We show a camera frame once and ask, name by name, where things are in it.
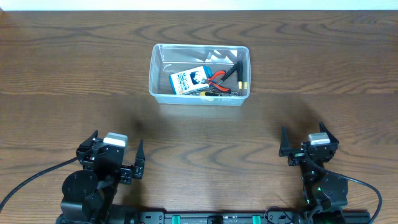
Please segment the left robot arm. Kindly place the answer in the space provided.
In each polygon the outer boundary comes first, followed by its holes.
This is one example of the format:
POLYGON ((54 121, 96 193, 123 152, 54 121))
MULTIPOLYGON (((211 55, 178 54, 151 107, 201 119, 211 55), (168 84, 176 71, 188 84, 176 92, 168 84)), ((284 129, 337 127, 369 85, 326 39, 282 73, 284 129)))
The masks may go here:
POLYGON ((98 131, 76 150, 82 169, 70 174, 62 185, 62 214, 56 222, 67 223, 140 223, 133 208, 113 204, 119 184, 132 184, 144 175, 144 141, 137 148, 132 165, 123 164, 128 137, 108 133, 98 137, 98 131))

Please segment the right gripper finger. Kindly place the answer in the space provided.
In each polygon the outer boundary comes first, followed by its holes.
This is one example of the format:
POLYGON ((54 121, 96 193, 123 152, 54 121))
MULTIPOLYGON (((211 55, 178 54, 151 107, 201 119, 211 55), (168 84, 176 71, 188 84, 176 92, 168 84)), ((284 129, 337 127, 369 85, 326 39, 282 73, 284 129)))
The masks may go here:
POLYGON ((321 133, 326 133, 330 140, 330 144, 338 146, 340 144, 339 140, 335 138, 334 135, 327 129, 327 127, 324 125, 322 121, 319 122, 319 128, 321 133))
POLYGON ((285 126, 283 126, 281 129, 279 156, 287 157, 289 153, 291 153, 291 146, 287 135, 287 129, 285 128, 285 126))

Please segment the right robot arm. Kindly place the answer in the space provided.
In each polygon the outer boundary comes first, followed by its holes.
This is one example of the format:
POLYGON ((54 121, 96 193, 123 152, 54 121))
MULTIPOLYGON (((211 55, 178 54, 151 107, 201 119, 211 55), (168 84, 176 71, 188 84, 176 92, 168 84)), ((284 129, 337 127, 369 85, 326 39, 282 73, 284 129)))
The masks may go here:
POLYGON ((289 166, 299 166, 303 180, 303 197, 307 206, 293 215, 293 223, 336 223, 342 219, 341 208, 348 204, 348 181, 324 168, 335 155, 339 140, 323 122, 320 132, 308 135, 308 141, 292 148, 286 127, 282 127, 279 156, 286 157, 289 166))

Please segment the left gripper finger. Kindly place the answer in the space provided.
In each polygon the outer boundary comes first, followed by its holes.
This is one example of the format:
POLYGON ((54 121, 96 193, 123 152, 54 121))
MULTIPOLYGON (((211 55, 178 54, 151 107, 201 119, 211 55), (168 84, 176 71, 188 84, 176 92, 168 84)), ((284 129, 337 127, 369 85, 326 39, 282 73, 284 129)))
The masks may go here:
POLYGON ((144 155, 144 141, 141 139, 139 147, 137 148, 136 158, 133 169, 133 177, 135 179, 142 179, 144 175, 145 167, 145 155, 144 155))
POLYGON ((93 132, 93 134, 87 138, 86 140, 84 140, 77 148, 77 152, 86 152, 89 151, 93 144, 95 143, 95 139, 98 137, 98 131, 95 130, 93 132))

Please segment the blue white cardboard box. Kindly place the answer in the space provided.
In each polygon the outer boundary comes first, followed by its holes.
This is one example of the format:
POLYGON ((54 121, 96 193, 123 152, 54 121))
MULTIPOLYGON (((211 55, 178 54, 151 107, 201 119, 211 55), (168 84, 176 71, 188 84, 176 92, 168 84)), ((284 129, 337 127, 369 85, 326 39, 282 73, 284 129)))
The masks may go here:
POLYGON ((212 75, 207 66, 199 66, 169 75, 170 84, 176 95, 208 88, 207 78, 212 75))

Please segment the slim black yellow screwdriver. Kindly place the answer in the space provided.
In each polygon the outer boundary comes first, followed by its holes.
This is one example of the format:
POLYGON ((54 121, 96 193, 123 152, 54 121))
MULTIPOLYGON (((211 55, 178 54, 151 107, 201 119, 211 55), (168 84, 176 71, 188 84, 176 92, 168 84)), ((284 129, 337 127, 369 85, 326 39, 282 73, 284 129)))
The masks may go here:
POLYGON ((238 81, 238 89, 243 90, 248 88, 248 83, 243 80, 243 62, 238 61, 237 62, 237 81, 238 81))

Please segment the clear plastic container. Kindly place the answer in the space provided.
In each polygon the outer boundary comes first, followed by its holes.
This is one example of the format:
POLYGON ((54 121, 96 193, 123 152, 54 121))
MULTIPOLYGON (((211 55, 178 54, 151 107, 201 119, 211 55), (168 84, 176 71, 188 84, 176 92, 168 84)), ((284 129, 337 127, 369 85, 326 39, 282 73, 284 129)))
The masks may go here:
POLYGON ((245 46, 157 44, 149 93, 163 104, 241 106, 250 95, 251 60, 245 46))

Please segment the black yellow stubby screwdriver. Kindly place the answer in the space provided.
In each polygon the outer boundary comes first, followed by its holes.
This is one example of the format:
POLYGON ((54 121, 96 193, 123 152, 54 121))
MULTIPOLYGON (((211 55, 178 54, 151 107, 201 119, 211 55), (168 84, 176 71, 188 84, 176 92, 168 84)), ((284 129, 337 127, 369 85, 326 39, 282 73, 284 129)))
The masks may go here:
POLYGON ((200 96, 223 96, 222 93, 215 93, 210 91, 202 91, 199 93, 200 96))

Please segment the red handled pliers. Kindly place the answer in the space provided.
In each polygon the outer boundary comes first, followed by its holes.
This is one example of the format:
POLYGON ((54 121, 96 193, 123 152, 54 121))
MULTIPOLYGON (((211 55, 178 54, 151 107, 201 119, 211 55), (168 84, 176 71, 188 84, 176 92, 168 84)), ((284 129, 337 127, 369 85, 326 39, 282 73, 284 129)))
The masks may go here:
POLYGON ((226 75, 226 71, 220 70, 215 72, 210 78, 207 78, 207 84, 210 87, 211 92, 220 92, 220 93, 230 93, 230 88, 225 88, 221 86, 223 83, 223 78, 226 75))

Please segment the silver offset wrench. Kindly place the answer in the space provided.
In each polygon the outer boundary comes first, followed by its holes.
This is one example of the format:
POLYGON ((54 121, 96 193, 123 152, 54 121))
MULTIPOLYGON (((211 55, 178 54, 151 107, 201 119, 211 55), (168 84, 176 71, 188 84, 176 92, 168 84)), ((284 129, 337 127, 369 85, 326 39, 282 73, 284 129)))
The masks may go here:
MULTIPOLYGON (((199 93, 202 91, 191 91, 188 93, 184 93, 184 95, 193 95, 193 96, 199 96, 199 93)), ((239 96, 238 92, 227 92, 227 93, 223 93, 223 92, 215 92, 215 93, 222 93, 223 96, 239 96)))

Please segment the small black orange hammer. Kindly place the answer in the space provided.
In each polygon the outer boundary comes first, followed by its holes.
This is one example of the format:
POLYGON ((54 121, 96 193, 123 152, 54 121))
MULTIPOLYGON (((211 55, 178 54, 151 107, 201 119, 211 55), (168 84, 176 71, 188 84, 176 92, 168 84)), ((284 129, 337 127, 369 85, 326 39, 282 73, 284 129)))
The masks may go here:
POLYGON ((222 84, 226 79, 228 79, 236 70, 237 70, 238 64, 233 65, 221 78, 221 80, 217 83, 218 85, 222 84))

